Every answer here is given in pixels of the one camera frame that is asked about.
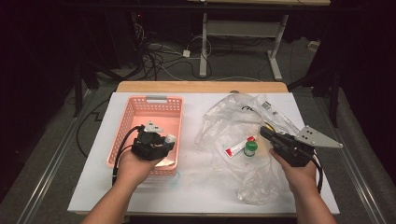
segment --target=white tabletop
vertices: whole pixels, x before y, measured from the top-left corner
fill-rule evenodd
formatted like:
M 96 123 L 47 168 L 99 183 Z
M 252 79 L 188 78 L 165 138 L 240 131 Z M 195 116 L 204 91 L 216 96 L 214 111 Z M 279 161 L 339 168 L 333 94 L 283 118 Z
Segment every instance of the white tabletop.
M 203 114 L 228 93 L 179 92 L 113 93 L 68 211 L 88 213 L 111 188 L 112 169 L 106 165 L 106 159 L 129 96 L 159 94 L 181 96 L 184 99 L 177 174 L 149 176 L 134 192 L 127 210 L 129 215 L 259 217 L 295 214 L 294 199 L 290 192 L 282 193 L 275 201 L 264 205 L 250 205 L 238 200 L 235 194 L 238 183 L 225 172 L 215 172 L 210 160 L 212 154 L 200 150 L 194 144 L 194 138 L 202 126 Z M 304 127 L 291 93 L 267 93 L 267 96 L 269 102 L 298 128 Z M 326 176 L 321 195 L 331 212 L 339 214 Z

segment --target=hand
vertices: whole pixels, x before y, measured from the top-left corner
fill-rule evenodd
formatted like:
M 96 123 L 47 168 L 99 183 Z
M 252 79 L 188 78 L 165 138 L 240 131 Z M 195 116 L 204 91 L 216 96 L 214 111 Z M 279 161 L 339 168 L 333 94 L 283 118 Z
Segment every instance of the hand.
M 131 151 L 122 153 L 116 184 L 121 183 L 132 189 L 137 188 L 139 184 L 146 180 L 149 176 L 149 172 L 161 160 L 162 159 L 145 161 L 138 158 Z
M 271 155 L 279 161 L 285 176 L 289 181 L 289 188 L 293 194 L 309 195 L 317 190 L 317 167 L 310 161 L 305 167 L 292 167 L 282 157 L 280 157 L 272 148 Z

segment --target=basket handle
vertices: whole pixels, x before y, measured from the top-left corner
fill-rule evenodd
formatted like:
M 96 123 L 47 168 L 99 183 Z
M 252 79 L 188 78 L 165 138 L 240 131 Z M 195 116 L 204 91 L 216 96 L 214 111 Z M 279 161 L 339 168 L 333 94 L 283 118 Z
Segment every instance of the basket handle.
M 146 102 L 147 103 L 167 103 L 167 96 L 165 95 L 148 95 L 146 96 Z

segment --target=dark background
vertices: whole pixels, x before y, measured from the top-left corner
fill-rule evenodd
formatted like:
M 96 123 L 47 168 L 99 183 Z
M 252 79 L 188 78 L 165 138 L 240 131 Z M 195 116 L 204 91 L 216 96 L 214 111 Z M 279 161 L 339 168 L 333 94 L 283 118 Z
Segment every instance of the dark background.
M 395 182 L 390 156 L 396 147 L 392 141 L 396 119 L 391 109 L 396 96 L 396 33 L 392 32 L 396 20 L 392 4 L 391 0 L 363 3 L 338 0 L 332 1 L 332 7 L 367 7 L 359 15 L 331 18 L 293 14 L 284 40 L 293 41 L 302 36 L 322 40 L 307 75 L 313 76 L 320 68 L 331 65 L 340 72 L 340 85 L 351 108 Z M 82 63 L 84 67 L 85 62 L 93 61 L 104 69 L 121 68 L 133 64 L 139 56 L 134 32 L 126 19 L 130 14 L 80 14 L 65 11 L 50 0 L 18 0 L 1 5 L 0 200 L 29 158 L 46 124 L 64 104 L 64 97 L 74 84 L 76 64 Z M 192 35 L 202 29 L 200 13 L 144 12 L 141 16 L 149 31 L 183 44 L 189 43 Z M 268 20 L 261 16 L 249 19 Z M 92 84 L 89 74 L 93 72 L 88 66 L 84 69 L 86 82 Z M 306 85 L 330 87 L 333 72 L 331 69 Z

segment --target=forearm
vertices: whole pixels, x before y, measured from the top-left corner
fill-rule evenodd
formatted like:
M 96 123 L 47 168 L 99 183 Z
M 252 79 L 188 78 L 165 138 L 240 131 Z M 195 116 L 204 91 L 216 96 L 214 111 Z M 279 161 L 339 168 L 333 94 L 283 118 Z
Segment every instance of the forearm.
M 297 211 L 297 221 L 299 224 L 336 223 L 332 213 L 318 193 L 310 195 L 294 193 L 294 199 Z
M 116 183 L 82 223 L 122 223 L 135 187 Z

